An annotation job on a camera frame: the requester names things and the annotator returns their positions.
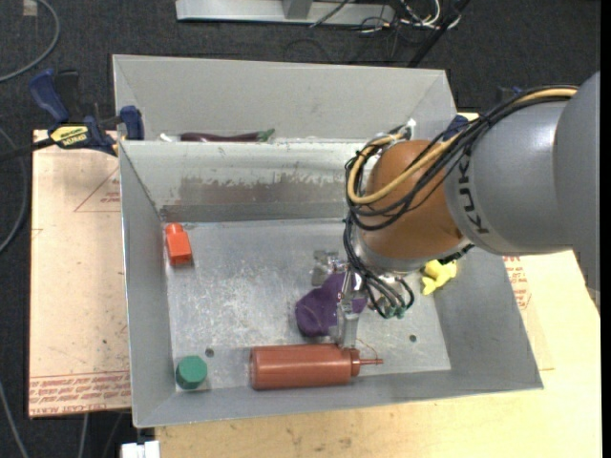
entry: black cable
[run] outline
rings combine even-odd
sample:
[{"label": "black cable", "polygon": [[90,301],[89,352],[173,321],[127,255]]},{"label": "black cable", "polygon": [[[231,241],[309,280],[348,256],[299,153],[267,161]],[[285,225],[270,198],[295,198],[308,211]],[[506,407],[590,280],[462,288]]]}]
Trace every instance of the black cable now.
[{"label": "black cable", "polygon": [[[11,138],[7,133],[4,132],[2,128],[0,128],[0,135],[9,143],[13,150],[16,150],[14,142],[12,142]],[[21,170],[21,190],[22,190],[22,199],[21,199],[21,208],[19,209],[19,214],[17,215],[17,219],[13,224],[11,231],[7,235],[7,237],[0,243],[0,253],[2,253],[7,246],[12,242],[12,240],[17,235],[19,228],[24,223],[26,219],[26,215],[28,213],[28,200],[30,195],[30,188],[28,186],[28,172],[26,171],[26,163],[23,160],[23,157],[18,158],[19,161],[19,169]]]},{"label": "black cable", "polygon": [[333,15],[335,15],[338,11],[340,11],[341,9],[343,9],[346,4],[349,2],[350,0],[342,0],[342,2],[340,2],[340,4],[335,7],[335,9],[333,9],[332,11],[330,11],[327,15],[324,15],[323,17],[321,17],[320,19],[318,19],[316,22],[314,22],[313,24],[310,25],[311,28],[313,27],[317,27],[320,26],[321,24],[325,23],[328,19],[330,19]]},{"label": "black cable", "polygon": [[53,49],[55,48],[55,45],[57,44],[57,41],[59,40],[59,33],[60,33],[59,17],[57,16],[57,13],[53,9],[53,7],[49,5],[45,0],[32,0],[32,1],[37,2],[40,5],[42,5],[43,7],[45,7],[53,16],[53,20],[55,22],[55,34],[53,35],[53,40],[51,41],[51,44],[49,45],[49,47],[46,50],[44,50],[31,63],[27,64],[26,66],[24,66],[23,68],[20,68],[19,70],[15,72],[11,72],[9,74],[5,74],[4,76],[0,76],[0,83],[8,81],[11,78],[15,78],[16,76],[19,76],[20,74],[23,74],[27,72],[28,70],[31,70],[34,66],[36,66],[43,59],[45,59],[51,53],[51,51],[53,51]]},{"label": "black cable", "polygon": [[427,53],[431,50],[431,48],[435,45],[435,43],[439,40],[439,38],[443,35],[446,29],[452,24],[452,22],[456,19],[460,13],[465,10],[465,7],[469,5],[471,0],[458,0],[453,7],[452,11],[448,12],[446,16],[441,21],[441,24],[438,28],[436,28],[432,33],[429,34],[424,44],[420,47],[420,49],[416,52],[414,57],[411,59],[408,68],[415,68],[420,64],[422,58],[427,55]]},{"label": "black cable", "polygon": [[364,37],[374,36],[377,32],[383,30],[385,27],[390,26],[390,21],[382,17],[383,13],[384,13],[384,6],[382,7],[382,11],[380,12],[379,16],[372,16],[372,17],[367,17],[363,19],[361,23],[358,26],[353,27],[352,30],[358,31],[359,34]]},{"label": "black cable", "polygon": [[437,261],[439,261],[441,264],[448,264],[448,263],[450,263],[452,261],[461,259],[467,253],[469,253],[469,251],[471,251],[473,248],[475,248],[474,244],[471,244],[471,243],[467,244],[464,248],[458,250],[453,255],[449,255],[446,258],[442,258],[442,259],[437,260]]},{"label": "black cable", "polygon": [[323,44],[321,42],[319,42],[316,39],[313,39],[311,37],[303,37],[301,39],[295,39],[294,41],[289,42],[284,47],[283,61],[288,61],[288,59],[287,59],[288,52],[293,47],[297,46],[298,44],[309,44],[309,45],[311,45],[312,47],[316,48],[318,51],[320,51],[323,54],[323,58],[325,59],[325,61],[327,63],[333,63],[333,60],[331,59],[331,55],[329,54],[329,52],[327,51],[325,46],[323,46]]},{"label": "black cable", "polygon": [[8,161],[9,159],[14,159],[19,156],[25,156],[33,151],[38,151],[39,149],[47,148],[49,146],[53,146],[55,142],[50,138],[43,139],[38,142],[34,142],[33,144],[28,144],[26,146],[21,146],[20,148],[15,148],[12,151],[7,151],[5,153],[0,154],[0,163],[4,161]]},{"label": "black cable", "polygon": [[121,423],[122,418],[123,414],[119,412],[118,416],[116,417],[115,424],[113,425],[113,428],[111,429],[111,432],[108,436],[108,440],[104,445],[104,449],[102,451],[102,454],[100,455],[100,458],[106,458],[106,456],[108,456],[108,452],[110,451],[111,446],[113,444],[113,438],[115,438],[116,430],[118,429],[118,425]]},{"label": "black cable", "polygon": [[9,427],[11,428],[12,437],[15,439],[15,443],[19,447],[19,451],[21,452],[21,456],[23,458],[30,458],[26,447],[21,440],[21,436],[19,436],[19,431],[17,430],[17,426],[15,425],[15,421],[12,418],[11,408],[9,407],[9,402],[7,401],[7,396],[4,393],[4,387],[2,386],[2,382],[0,381],[0,400],[2,401],[2,407],[4,408],[4,412],[7,415],[7,419],[9,420]]},{"label": "black cable", "polygon": [[[380,316],[382,316],[384,319],[389,319],[395,315],[402,317],[402,315],[405,314],[405,311],[413,305],[413,291],[405,281],[402,279],[396,279],[404,288],[406,288],[408,294],[410,295],[410,301],[406,303],[399,292],[397,292],[392,286],[383,281],[369,268],[367,268],[362,260],[356,255],[354,248],[352,247],[352,221],[353,217],[351,214],[348,214],[346,218],[346,227],[344,230],[344,246],[348,255],[349,266],[361,277],[362,285],[368,292],[369,300]],[[379,301],[375,299],[372,288],[379,292],[384,298],[387,306],[390,308],[390,312],[387,313],[383,307],[380,307],[378,303]]]},{"label": "black cable", "polygon": [[[529,107],[538,103],[544,103],[544,102],[549,102],[549,101],[558,101],[559,99],[565,99],[567,97],[559,97],[559,96],[543,96],[543,97],[536,97],[536,98],[528,98],[528,95],[536,93],[536,92],[542,92],[542,91],[546,91],[546,90],[550,90],[550,89],[557,89],[557,88],[567,88],[567,89],[571,89],[571,90],[576,90],[577,87],[572,87],[572,86],[564,86],[564,87],[558,87],[558,86],[547,86],[547,87],[539,87],[537,89],[532,89],[529,91],[525,91],[521,94],[517,94],[515,97],[511,98],[509,101],[506,101],[504,103],[499,104],[498,106],[494,107],[493,109],[491,109],[487,114],[483,114],[481,115],[478,119],[476,119],[475,121],[469,122],[467,124],[463,124],[462,126],[460,126],[460,136],[457,138],[457,140],[451,145],[451,147],[448,148],[447,151],[445,151],[442,155],[440,155],[440,157],[438,157],[432,164],[432,166],[430,166],[425,173],[422,175],[421,178],[419,178],[416,181],[416,184],[414,185],[414,187],[407,193],[405,194],[402,198],[400,198],[399,200],[395,201],[394,203],[383,207],[383,208],[378,208],[378,209],[374,209],[372,208],[372,204],[375,203],[376,201],[379,201],[379,199],[375,200],[374,202],[370,203],[370,204],[363,204],[362,206],[357,206],[355,205],[353,202],[350,201],[348,195],[347,195],[347,200],[348,200],[348,206],[350,208],[350,212],[354,215],[354,223],[358,225],[358,227],[364,229],[364,230],[376,230],[376,229],[382,229],[384,227],[388,227],[389,225],[391,225],[394,221],[397,221],[403,214],[405,214],[406,212],[408,212],[409,210],[412,210],[414,208],[417,208],[418,205],[422,204],[426,199],[421,200],[418,202],[418,205],[412,206],[411,202],[413,201],[414,197],[426,186],[428,185],[431,180],[440,172],[442,171],[442,169],[446,168],[447,165],[450,163],[450,161],[452,160],[452,158],[454,158],[454,163],[452,168],[457,164],[457,162],[460,160],[460,158],[462,158],[468,151],[469,148],[473,148],[474,144],[480,139],[480,137],[485,134],[488,130],[490,130],[490,128],[496,124],[499,120],[501,120],[502,118],[504,118],[505,116],[509,115],[509,114],[513,114],[514,112],[525,108],[525,107]],[[433,141],[432,143],[425,149],[425,152],[429,151],[431,149],[431,147],[434,145],[434,142],[436,142],[437,140],[439,140],[441,137],[443,137],[445,135],[446,132],[438,135]],[[377,150],[372,150],[369,151],[369,153],[366,155],[366,159],[369,159],[372,156],[375,156],[378,153],[379,149],[382,149],[383,147],[385,147],[387,145],[384,146],[380,146]],[[423,153],[421,153],[420,155],[418,155],[418,157],[408,166],[408,168],[410,166],[412,166],[412,164],[415,163],[415,161],[417,161],[420,157],[422,157]],[[349,175],[349,169],[352,166],[353,162],[356,160],[356,157],[358,157],[359,155],[355,156],[354,158],[352,158],[351,160],[348,161],[347,163],[347,187],[348,187],[348,175]],[[356,179],[355,179],[355,185],[354,185],[354,189],[355,191],[360,190],[360,182],[362,180],[362,170],[364,169],[365,164],[363,164],[361,166],[361,170],[359,172],[357,172],[356,175]],[[443,181],[443,179],[434,187],[437,188],[438,185]],[[358,218],[359,217],[374,217],[374,216],[382,216],[387,214],[388,212],[394,210],[394,209],[399,209],[397,212],[394,212],[391,216],[389,216],[387,219],[385,219],[385,221],[380,222],[378,224],[374,224],[374,225],[370,225],[367,224],[365,225],[363,222],[361,222]]]},{"label": "black cable", "polygon": [[396,34],[397,42],[401,41],[406,46],[422,45],[426,40],[426,34],[419,32],[416,38],[409,38],[405,33],[405,29],[413,29],[414,26],[407,26],[402,24],[400,18],[397,16],[393,24],[394,33]]}]

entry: cable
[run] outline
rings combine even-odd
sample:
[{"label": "cable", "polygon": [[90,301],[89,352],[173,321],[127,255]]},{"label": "cable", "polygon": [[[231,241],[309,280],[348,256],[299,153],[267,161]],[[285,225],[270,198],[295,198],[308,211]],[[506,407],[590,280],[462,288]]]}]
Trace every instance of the cable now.
[{"label": "cable", "polygon": [[[12,142],[9,135],[5,133],[2,128],[0,128],[0,135],[4,139],[6,139],[6,141],[9,143],[9,145],[12,147],[13,150],[17,150],[17,147],[15,146],[14,142]],[[15,221],[14,225],[12,226],[11,231],[9,232],[7,237],[2,241],[2,243],[0,243],[0,253],[2,253],[6,249],[6,247],[12,242],[12,240],[15,238],[17,231],[19,230],[24,220],[26,219],[26,214],[28,211],[28,197],[29,197],[29,192],[30,192],[30,188],[28,186],[28,172],[26,171],[26,163],[24,162],[23,157],[19,157],[18,161],[19,161],[19,167],[21,169],[21,185],[22,185],[21,186],[22,188],[21,208],[19,209],[17,220]]]},{"label": "cable", "polygon": [[38,151],[39,149],[53,146],[54,144],[55,144],[55,141],[53,141],[50,137],[47,137],[46,139],[42,139],[38,142],[34,142],[33,144],[27,144],[26,146],[21,146],[20,148],[13,149],[12,151],[1,153],[0,154],[0,163],[4,161],[8,161],[9,159],[14,159],[19,156],[27,155],[34,151]]},{"label": "cable", "polygon": [[[434,16],[429,16],[423,19],[422,17],[416,14],[416,12],[408,5],[406,0],[399,0],[403,10],[405,10],[408,13],[408,16],[411,17],[411,20],[401,18],[399,19],[399,22],[401,24],[413,26],[417,29],[433,29],[433,30],[438,29],[439,26],[436,25],[436,22],[441,17],[441,5],[439,3],[439,0],[432,0],[432,1],[435,7],[435,14]],[[452,23],[448,25],[448,29],[453,29],[458,24],[459,21],[460,21],[460,15],[457,15],[456,18],[452,21]]]},{"label": "cable", "polygon": [[[414,161],[412,161],[411,164],[385,188],[374,194],[363,196],[361,192],[361,182],[363,179],[363,170],[367,161],[384,148],[388,147],[392,139],[397,139],[397,137],[396,135],[395,137],[387,135],[370,141],[361,151],[357,152],[356,156],[351,158],[346,165],[346,197],[350,212],[354,215],[354,223],[364,230],[376,230],[387,227],[398,220],[403,214],[409,212],[409,210],[413,210],[422,204],[426,198],[420,200],[418,205],[411,205],[415,196],[422,191],[425,186],[427,186],[442,170],[447,169],[452,160],[453,165],[450,167],[450,170],[455,167],[460,158],[462,158],[469,149],[473,148],[475,143],[499,120],[517,110],[537,103],[569,99],[576,92],[577,87],[552,86],[539,87],[517,94],[509,101],[494,107],[487,114],[481,115],[478,119],[462,124],[458,130],[451,130],[450,133],[452,133],[452,136],[450,139],[446,138],[449,135],[449,131],[439,134],[431,141],[427,148],[425,148],[425,150],[423,150]],[[426,171],[404,196],[391,205],[377,208],[373,207],[372,204],[374,202],[379,201],[405,179],[413,175],[415,171],[422,169],[424,166],[427,166]],[[442,181],[443,178],[434,188],[437,188]],[[395,212],[389,215],[387,219],[377,224],[364,223],[359,219],[360,217],[384,216],[391,211]]]},{"label": "cable", "polygon": [[448,264],[448,263],[450,263],[452,261],[461,259],[463,256],[465,256],[467,253],[469,253],[469,251],[471,251],[474,248],[475,248],[475,245],[472,244],[472,243],[469,243],[464,248],[462,248],[461,250],[457,251],[453,255],[449,255],[446,258],[442,258],[442,259],[437,260],[437,261],[439,261],[441,264]]},{"label": "cable", "polygon": [[422,44],[420,49],[416,52],[415,56],[411,59],[409,68],[415,68],[420,64],[422,58],[427,55],[427,53],[431,50],[431,48],[435,45],[435,43],[439,40],[439,38],[443,35],[443,33],[447,30],[447,28],[452,24],[453,17],[459,16],[460,13],[465,10],[465,8],[469,5],[472,0],[458,0],[456,4],[452,7],[452,11],[450,14],[446,15],[441,24],[435,28],[435,30],[429,34],[426,41]]},{"label": "cable", "polygon": [[104,445],[104,450],[102,451],[102,454],[100,455],[101,458],[106,458],[106,456],[108,455],[108,452],[111,449],[113,438],[115,437],[116,430],[118,429],[118,425],[120,424],[122,417],[123,417],[122,413],[119,413],[118,416],[116,417],[115,424],[113,425],[113,428],[111,429],[111,433],[108,436],[106,445]]},{"label": "cable", "polygon": [[[362,286],[367,291],[371,305],[376,312],[384,319],[390,319],[395,316],[400,319],[415,301],[413,291],[403,279],[395,278],[407,290],[410,296],[410,301],[406,303],[399,292],[367,268],[352,247],[353,221],[354,216],[352,213],[348,213],[344,229],[344,247],[348,256],[348,264],[361,277]],[[375,289],[381,295],[379,300],[376,300],[372,289]]]},{"label": "cable", "polygon": [[59,17],[57,16],[57,13],[55,12],[55,10],[45,0],[33,0],[33,1],[34,2],[38,2],[39,4],[41,4],[53,16],[53,20],[55,22],[55,34],[53,35],[53,40],[51,41],[51,44],[49,45],[49,47],[46,50],[44,50],[31,63],[27,64],[26,66],[24,66],[23,68],[20,68],[19,70],[15,71],[15,72],[12,72],[12,73],[9,73],[9,74],[5,74],[4,76],[0,76],[0,83],[8,81],[11,78],[15,78],[16,76],[19,76],[20,74],[25,73],[28,70],[31,70],[34,66],[36,66],[43,59],[45,59],[51,53],[51,51],[53,51],[53,49],[55,48],[55,45],[57,44],[57,41],[59,40],[59,33],[60,33]]},{"label": "cable", "polygon": [[383,17],[368,17],[363,19],[361,25],[353,28],[354,31],[358,31],[359,34],[372,34],[383,29],[388,29],[390,27],[390,22]]},{"label": "cable", "polygon": [[83,453],[85,452],[85,438],[87,438],[87,425],[89,423],[89,414],[85,414],[83,417],[83,428],[80,431],[80,442],[78,444],[78,454],[77,458],[83,458]]},{"label": "cable", "polygon": [[321,24],[325,23],[328,19],[330,19],[333,15],[335,15],[338,11],[340,11],[341,9],[343,9],[346,4],[349,2],[350,0],[342,0],[342,2],[340,2],[340,4],[333,9],[332,11],[330,11],[327,15],[324,15],[323,17],[321,17],[320,19],[318,19],[316,22],[314,22],[313,24],[310,25],[311,28],[313,27],[317,27],[320,26]]},{"label": "cable", "polygon": [[331,59],[331,55],[328,53],[327,49],[325,49],[325,46],[323,46],[319,41],[317,41],[316,39],[313,39],[311,37],[303,37],[301,39],[295,39],[291,42],[289,42],[285,47],[284,47],[284,51],[283,51],[283,61],[289,61],[288,59],[288,53],[290,50],[293,49],[293,47],[297,46],[298,44],[309,44],[312,47],[316,48],[317,50],[319,50],[321,52],[321,54],[323,55],[324,60],[327,63],[332,63],[333,60]]},{"label": "cable", "polygon": [[21,441],[21,436],[19,436],[19,431],[17,430],[17,426],[15,425],[14,420],[12,419],[11,409],[9,408],[9,402],[7,402],[7,396],[4,393],[4,387],[2,386],[2,381],[0,381],[0,399],[2,399],[2,407],[4,408],[4,412],[7,415],[7,419],[9,420],[9,427],[12,431],[12,436],[15,439],[15,443],[19,447],[19,451],[21,452],[21,456],[23,458],[30,458],[28,452],[26,451],[26,447]]}]

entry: metal stand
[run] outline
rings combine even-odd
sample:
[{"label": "metal stand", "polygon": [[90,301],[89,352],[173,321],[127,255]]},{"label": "metal stand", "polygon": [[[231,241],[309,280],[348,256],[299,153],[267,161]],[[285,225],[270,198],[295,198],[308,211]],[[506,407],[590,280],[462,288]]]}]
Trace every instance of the metal stand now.
[{"label": "metal stand", "polygon": [[353,286],[354,270],[349,267],[342,287],[342,299],[337,304],[337,326],[339,329],[337,344],[340,347],[356,346],[360,313],[352,310],[352,301],[359,296]]},{"label": "metal stand", "polygon": [[[177,0],[179,21],[243,21],[314,24],[337,9],[339,2],[314,0]],[[358,26],[366,19],[391,20],[394,10],[379,4],[345,4],[321,24]]]}]

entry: blue clamp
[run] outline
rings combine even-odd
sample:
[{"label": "blue clamp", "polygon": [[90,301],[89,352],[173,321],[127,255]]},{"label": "blue clamp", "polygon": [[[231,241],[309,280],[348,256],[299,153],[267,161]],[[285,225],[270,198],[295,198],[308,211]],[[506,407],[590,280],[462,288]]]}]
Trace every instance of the blue clamp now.
[{"label": "blue clamp", "polygon": [[469,119],[467,117],[460,114],[456,115],[452,119],[452,122],[450,122],[450,125],[446,129],[445,133],[443,134],[443,140],[447,141],[453,135],[457,135],[465,128],[465,126],[467,126],[467,124],[469,124]]},{"label": "blue clamp", "polygon": [[[92,114],[84,117],[75,110],[80,109],[82,104],[76,103],[77,74],[71,73],[70,79],[66,75],[61,84],[71,92],[73,113],[62,102],[55,87],[53,70],[45,70],[30,80],[30,93],[36,104],[43,110],[49,112],[54,124],[48,130],[49,139],[63,149],[88,148],[109,155],[116,155],[116,141],[106,133]],[[123,107],[119,117],[111,119],[115,124],[123,122],[127,128],[127,138],[144,139],[144,126],[140,112],[134,106]]]}]

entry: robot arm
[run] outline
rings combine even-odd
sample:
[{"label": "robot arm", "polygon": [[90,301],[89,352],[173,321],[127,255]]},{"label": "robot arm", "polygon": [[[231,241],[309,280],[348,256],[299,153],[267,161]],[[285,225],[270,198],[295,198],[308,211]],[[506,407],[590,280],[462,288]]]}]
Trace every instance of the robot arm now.
[{"label": "robot arm", "polygon": [[499,255],[572,248],[600,293],[599,90],[600,72],[578,89],[518,94],[431,142],[370,141],[347,167],[355,271],[405,273],[471,244]]}]

